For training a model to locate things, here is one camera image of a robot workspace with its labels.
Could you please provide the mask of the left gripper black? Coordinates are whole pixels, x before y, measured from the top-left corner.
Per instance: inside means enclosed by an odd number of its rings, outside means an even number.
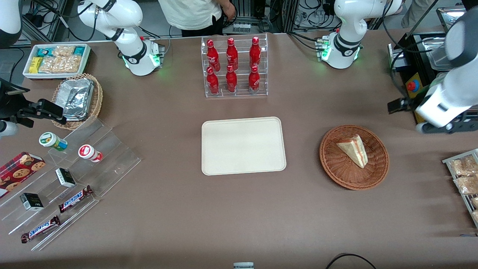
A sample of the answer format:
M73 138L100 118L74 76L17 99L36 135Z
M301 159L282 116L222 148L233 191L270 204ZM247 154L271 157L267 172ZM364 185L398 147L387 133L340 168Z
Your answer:
M401 111L415 111L423 102L423 95L417 95L414 98L406 97L395 99L387 103L387 110L389 114L394 114Z

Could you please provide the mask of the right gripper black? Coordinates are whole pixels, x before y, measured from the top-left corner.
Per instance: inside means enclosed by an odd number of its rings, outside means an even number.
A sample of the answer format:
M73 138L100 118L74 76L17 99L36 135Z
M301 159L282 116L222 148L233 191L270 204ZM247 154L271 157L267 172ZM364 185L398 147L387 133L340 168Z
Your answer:
M24 97L29 92L28 88L12 84L0 79L0 117L1 120L10 121L25 127L33 127L34 121L30 117L53 120L61 125L67 120L63 116L63 108L46 99L39 99L34 103Z

